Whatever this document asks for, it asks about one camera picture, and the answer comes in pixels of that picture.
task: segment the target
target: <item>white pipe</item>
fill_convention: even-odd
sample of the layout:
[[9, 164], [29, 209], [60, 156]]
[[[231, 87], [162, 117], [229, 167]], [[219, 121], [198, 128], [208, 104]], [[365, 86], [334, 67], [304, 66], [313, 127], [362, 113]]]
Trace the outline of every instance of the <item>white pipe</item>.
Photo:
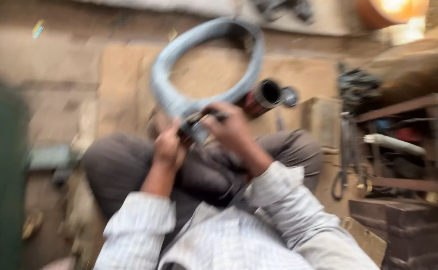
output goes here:
[[368, 134], [364, 136], [364, 142], [368, 144], [378, 144], [382, 147], [405, 152], [415, 156], [426, 154], [426, 150], [420, 146], [388, 137], [382, 134]]

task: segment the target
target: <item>floor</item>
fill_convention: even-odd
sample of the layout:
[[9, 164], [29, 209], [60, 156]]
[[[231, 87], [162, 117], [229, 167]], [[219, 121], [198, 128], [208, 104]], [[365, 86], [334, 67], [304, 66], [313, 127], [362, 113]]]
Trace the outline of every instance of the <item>floor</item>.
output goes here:
[[[45, 28], [34, 39], [32, 28], [41, 19]], [[74, 141], [80, 148], [91, 136], [112, 131], [144, 134], [144, 118], [153, 105], [147, 89], [148, 66], [168, 42], [171, 30], [180, 34], [203, 21], [178, 13], [66, 0], [0, 0], [0, 77], [21, 91], [30, 104], [30, 143]], [[360, 65], [386, 49], [367, 38], [276, 31], [266, 31], [265, 37], [267, 56], [261, 76], [296, 86], [302, 101], [317, 94], [336, 95], [336, 61]], [[181, 59], [172, 80], [191, 96], [211, 95], [240, 79], [246, 64], [241, 52], [214, 42]], [[197, 80], [198, 74], [207, 79]], [[116, 111], [125, 102], [125, 108], [132, 109]], [[283, 114], [288, 128], [300, 127], [299, 107], [284, 109]], [[255, 134], [274, 132], [274, 114], [266, 114], [251, 128]], [[324, 160], [316, 196], [328, 212], [345, 217], [347, 198], [340, 203], [330, 198], [337, 165], [334, 156]], [[90, 268], [100, 249], [103, 224], [90, 213], [96, 206], [83, 172], [78, 170], [62, 189], [52, 186], [49, 178], [47, 173], [29, 177], [26, 211], [44, 212], [45, 218], [41, 229], [25, 242], [24, 268], [38, 269], [71, 251], [82, 254], [81, 266]], [[357, 196], [354, 190], [346, 194], [350, 196]]]

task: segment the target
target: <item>gray flexible hose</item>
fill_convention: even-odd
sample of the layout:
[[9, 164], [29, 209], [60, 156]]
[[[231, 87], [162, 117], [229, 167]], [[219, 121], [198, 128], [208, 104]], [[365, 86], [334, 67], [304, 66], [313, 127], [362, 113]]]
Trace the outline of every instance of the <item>gray flexible hose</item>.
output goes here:
[[[209, 98], [191, 99], [180, 94], [169, 81], [174, 64], [191, 48], [205, 41], [222, 37], [243, 41], [250, 38], [254, 40], [251, 60], [244, 77], [225, 93]], [[254, 87], [258, 79], [264, 51], [264, 36], [260, 27], [233, 18], [218, 18], [207, 21], [181, 34], [159, 53], [152, 65], [149, 85], [154, 96], [169, 116], [180, 116], [181, 119], [185, 119], [211, 102], [235, 103], [244, 97]], [[203, 143], [208, 136], [208, 133], [200, 125], [191, 127], [183, 123], [181, 129], [198, 143]]]

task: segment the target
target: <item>man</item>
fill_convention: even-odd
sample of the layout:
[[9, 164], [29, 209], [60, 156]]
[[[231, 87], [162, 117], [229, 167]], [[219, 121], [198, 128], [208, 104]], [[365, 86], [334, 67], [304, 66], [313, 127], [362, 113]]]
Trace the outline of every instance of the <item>man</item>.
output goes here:
[[207, 109], [230, 117], [202, 119], [218, 143], [201, 150], [186, 154], [176, 119], [154, 145], [117, 135], [85, 154], [91, 188], [110, 218], [95, 269], [377, 269], [308, 189], [321, 155], [306, 133], [256, 141], [240, 108]]

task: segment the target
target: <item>shirt sleeve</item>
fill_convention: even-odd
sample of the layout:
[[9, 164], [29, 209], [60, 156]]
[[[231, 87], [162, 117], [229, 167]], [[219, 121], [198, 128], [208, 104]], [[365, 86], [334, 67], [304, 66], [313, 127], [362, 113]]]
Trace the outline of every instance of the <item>shirt sleeve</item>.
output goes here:
[[104, 230], [106, 242], [94, 269], [155, 270], [164, 235], [175, 223], [175, 206], [169, 199], [130, 193]]
[[269, 216], [288, 249], [302, 255], [316, 270], [377, 270], [378, 267], [344, 230], [335, 215], [302, 182], [302, 167], [276, 161], [255, 178], [248, 194], [253, 206]]

